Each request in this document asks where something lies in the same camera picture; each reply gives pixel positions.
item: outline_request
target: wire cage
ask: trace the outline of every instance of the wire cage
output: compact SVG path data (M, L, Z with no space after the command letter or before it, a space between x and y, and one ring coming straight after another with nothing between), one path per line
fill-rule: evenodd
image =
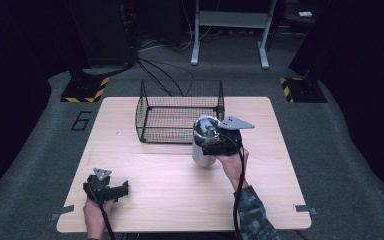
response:
M193 140L193 124L203 114L224 119L220 80L142 80L136 131L144 143Z

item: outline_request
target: cable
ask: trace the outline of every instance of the cable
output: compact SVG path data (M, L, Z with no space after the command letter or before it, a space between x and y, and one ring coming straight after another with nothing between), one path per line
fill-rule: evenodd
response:
M158 62L158 61L154 61L154 60L152 60L152 61L151 61L151 60L147 60L147 61L148 61L148 62L153 62L153 63L158 63L158 64L164 64L164 65L168 65L168 66L170 66L170 67L174 67L174 68L178 68L178 69L184 70L184 71L188 72L189 75L191 75L191 77L192 77L193 80L195 80L194 75L191 73L191 71L189 71L189 70L186 69L186 68L182 68L182 67L178 67L178 66L173 65L173 64L164 63L164 62Z
M180 50L180 51L185 50L186 48L189 47L189 45L191 45L191 43L193 43L192 27L191 27L191 23L190 23L189 18L188 18L188 14L186 13L186 7L185 7L184 0L182 0L182 6L183 6L183 13L185 14L186 21L188 22L190 38L189 38L189 42L186 44L185 47L183 47L183 48L176 48L177 50Z
M166 92L170 97L173 97L171 92L167 90L164 85L140 62L140 60L137 60L137 63L139 66L154 80L154 82L157 84L158 88Z
M88 184L89 190L92 193L93 198L95 199L96 204L98 204L99 209L101 209L102 217L104 218L105 226L107 227L108 234L110 235L111 240L116 240L114 232L112 231L110 221L108 220L108 215L104 210L104 205L101 201L98 201L95 193L92 190L91 183Z
M239 176L238 188L236 189L235 202L233 204L233 223L235 225L236 239L242 240L242 235L241 235L241 231L239 229L239 223L238 223L238 206L239 206L239 199L242 196L242 185L245 179L245 159L244 159L245 149L242 146L242 152L241 152L239 147L235 143L235 141L233 141L230 137L226 135L220 135L220 138L227 139L229 142L233 143L233 146L236 147L236 152L239 154L239 157L241 159L242 170L241 170L241 175Z
M145 52L145 51L148 51L148 50L151 50L151 49L154 49L154 48L169 47L169 46L170 46L169 44L155 45L155 46L152 46L152 47L147 47L147 48L144 48L144 49L140 49L138 52Z
M177 89L179 89L179 92L180 92L180 96L184 97L185 95L183 94L183 91L182 89L180 88L179 84L177 84L176 81L173 80L173 78L166 72L164 71L162 68L158 67L157 65L153 64L152 62L150 61L147 61L145 59L142 59L142 58L139 58L139 60L141 61L144 61L146 63L148 63L149 65L152 65L153 67L157 68L158 70L160 70L161 72L163 72L169 79L171 79L171 81L174 83L174 85L176 85Z
M300 231L298 230L295 230L295 232L304 240L309 240L308 238L306 238Z
M219 8L220 8L220 0L218 0L217 1L217 12L219 11ZM208 30L199 38L199 40L201 41L201 39L203 39L204 37L205 37L205 35L207 35L207 33L208 32L210 32L210 30L211 30L211 28L212 28L213 26L210 26L209 28L208 28Z
M158 42L156 39L150 39L150 40L143 40L143 42L140 45L140 48L147 48L148 46L152 46L152 44Z

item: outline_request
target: hazard tape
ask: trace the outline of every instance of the hazard tape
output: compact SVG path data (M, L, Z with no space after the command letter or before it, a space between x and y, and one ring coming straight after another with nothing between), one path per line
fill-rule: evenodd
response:
M108 78L102 80L101 85L99 86L98 91L93 98L61 98L61 102L97 102L101 99L102 94L104 93L105 87L107 86Z
M285 94L286 100L288 102L294 102L292 98L291 90L288 87L286 80L302 80L302 78L280 78L280 84L282 84L283 93Z

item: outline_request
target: camouflage sleeve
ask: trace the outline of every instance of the camouflage sleeve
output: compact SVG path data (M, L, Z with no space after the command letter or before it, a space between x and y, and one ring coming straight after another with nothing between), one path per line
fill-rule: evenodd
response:
M252 186L242 189L239 219L243 240L279 240L280 237L266 216L266 209Z

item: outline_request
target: human hand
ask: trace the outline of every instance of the human hand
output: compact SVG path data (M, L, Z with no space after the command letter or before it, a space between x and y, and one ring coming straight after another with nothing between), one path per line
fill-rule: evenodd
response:
M246 164L248 161L249 152L245 148L239 149L244 157L244 168L246 169ZM235 192L238 189L239 185L239 178L242 173L242 162L239 153L225 156L225 155L218 155L216 156L217 159L221 162L223 165L223 170L226 176L229 178L230 183L232 183L233 189L235 189ZM244 182L242 184L242 187L248 187L248 182L244 179Z
M114 200L106 201L104 203L104 211L107 213L108 217L110 215L113 203ZM104 234L105 221L98 204L95 201L87 198L85 206L83 207L83 213L85 215L87 237L101 239L102 235Z

